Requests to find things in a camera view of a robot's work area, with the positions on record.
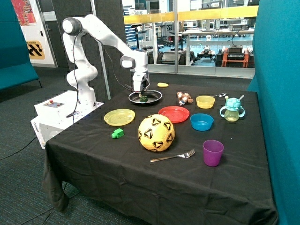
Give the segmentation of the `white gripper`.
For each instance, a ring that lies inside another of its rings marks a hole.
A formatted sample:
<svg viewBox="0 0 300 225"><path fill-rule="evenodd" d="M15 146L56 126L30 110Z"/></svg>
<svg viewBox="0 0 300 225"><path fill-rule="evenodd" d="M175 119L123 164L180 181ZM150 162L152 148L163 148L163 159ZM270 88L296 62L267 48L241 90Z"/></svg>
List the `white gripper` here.
<svg viewBox="0 0 300 225"><path fill-rule="evenodd" d="M148 71L134 72L132 79L133 79L134 91L138 92L139 98L141 98L142 91L147 91L150 86L149 73L148 73Z"/></svg>

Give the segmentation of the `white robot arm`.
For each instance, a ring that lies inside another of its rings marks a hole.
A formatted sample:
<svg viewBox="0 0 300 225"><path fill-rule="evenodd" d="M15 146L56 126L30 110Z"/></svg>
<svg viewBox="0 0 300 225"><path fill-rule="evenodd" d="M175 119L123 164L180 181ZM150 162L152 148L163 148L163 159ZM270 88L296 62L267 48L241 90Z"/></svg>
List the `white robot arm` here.
<svg viewBox="0 0 300 225"><path fill-rule="evenodd" d="M123 68L133 69L133 90L139 97L150 85L148 73L147 52L142 49L131 49L116 36L101 20L90 14L85 17L68 17L62 23L64 29L63 42L69 60L77 69L67 74L68 83L77 89L77 101L83 107L95 107L96 97L94 89L88 82L98 75L97 69L87 60L81 43L85 34L92 36L103 45L117 48L123 56L120 64Z"/></svg>

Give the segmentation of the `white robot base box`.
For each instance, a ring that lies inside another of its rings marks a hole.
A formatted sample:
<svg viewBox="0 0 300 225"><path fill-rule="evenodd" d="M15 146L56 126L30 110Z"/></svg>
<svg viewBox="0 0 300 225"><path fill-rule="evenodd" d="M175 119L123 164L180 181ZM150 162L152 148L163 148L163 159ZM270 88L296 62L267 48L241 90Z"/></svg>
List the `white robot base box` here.
<svg viewBox="0 0 300 225"><path fill-rule="evenodd" d="M96 102L92 106L78 103L77 93L72 90L34 105L37 117L31 120L31 125L41 148L44 149L48 140L101 105L102 102Z"/></svg>

